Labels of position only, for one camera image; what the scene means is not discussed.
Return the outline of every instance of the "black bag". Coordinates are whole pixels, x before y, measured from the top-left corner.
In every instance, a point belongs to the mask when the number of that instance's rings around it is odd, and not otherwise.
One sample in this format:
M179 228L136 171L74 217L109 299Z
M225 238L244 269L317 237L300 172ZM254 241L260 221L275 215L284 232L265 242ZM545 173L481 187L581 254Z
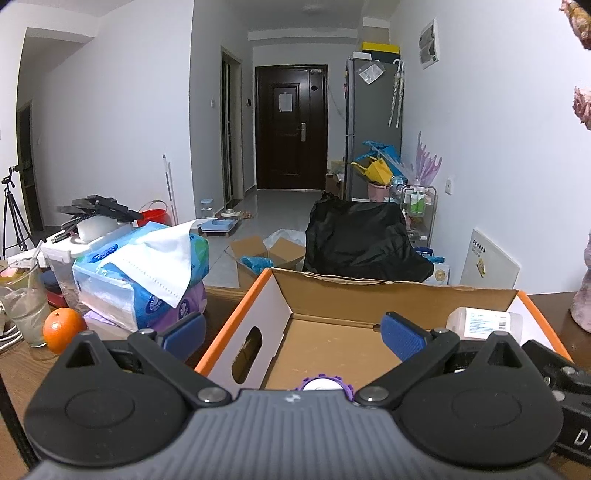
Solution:
M346 202L324 193L310 213L304 271L423 282L433 264L413 250L396 203Z

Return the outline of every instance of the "bottle label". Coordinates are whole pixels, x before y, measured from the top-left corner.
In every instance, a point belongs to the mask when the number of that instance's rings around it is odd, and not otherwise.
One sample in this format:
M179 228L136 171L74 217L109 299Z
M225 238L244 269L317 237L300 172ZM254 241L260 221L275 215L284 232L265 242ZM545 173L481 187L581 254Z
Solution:
M497 330L511 331L510 313L466 308L464 337L486 340Z

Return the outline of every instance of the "glass cup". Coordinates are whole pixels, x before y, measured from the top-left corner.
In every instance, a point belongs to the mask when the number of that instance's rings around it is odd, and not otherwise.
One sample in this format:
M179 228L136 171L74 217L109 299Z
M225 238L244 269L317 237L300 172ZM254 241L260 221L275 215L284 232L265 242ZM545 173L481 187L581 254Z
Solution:
M47 292L41 281L37 259L33 267L23 270L17 263L0 271L0 303L22 337L33 348L44 346L43 324L51 313Z

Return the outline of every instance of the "pink vase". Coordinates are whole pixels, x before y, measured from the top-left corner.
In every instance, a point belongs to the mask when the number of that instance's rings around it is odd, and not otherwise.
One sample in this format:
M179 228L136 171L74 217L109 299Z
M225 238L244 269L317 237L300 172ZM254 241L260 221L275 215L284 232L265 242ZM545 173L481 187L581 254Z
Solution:
M589 244L585 249L585 263L587 264L587 274L583 279L581 289L574 296L570 313L575 322L591 333L591 232L589 232Z

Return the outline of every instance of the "open cardboard box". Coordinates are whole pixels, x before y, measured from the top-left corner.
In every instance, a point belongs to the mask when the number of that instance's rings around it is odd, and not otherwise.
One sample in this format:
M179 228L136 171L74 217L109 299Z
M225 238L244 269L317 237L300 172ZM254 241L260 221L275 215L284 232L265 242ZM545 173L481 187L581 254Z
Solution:
M376 332L396 311L422 328L445 326L458 307L523 315L522 343L537 340L570 359L521 291L356 281L266 269L195 370L237 395L241 388L293 390L305 377L338 375L354 389L400 363Z
M290 242L286 238L279 238L275 245L267 250L260 236L254 235L243 240L234 240L230 244L233 252L232 258L236 261L238 271L238 285L241 290L248 290L252 287L257 278L257 274L250 268L240 262L244 256L247 257L265 257L273 261L277 268L286 270L295 270L296 265L306 255L306 249L301 245Z
M333 173L326 174L326 186L324 187L325 192L332 193L333 195L342 199L344 187L345 182L339 181L337 175Z

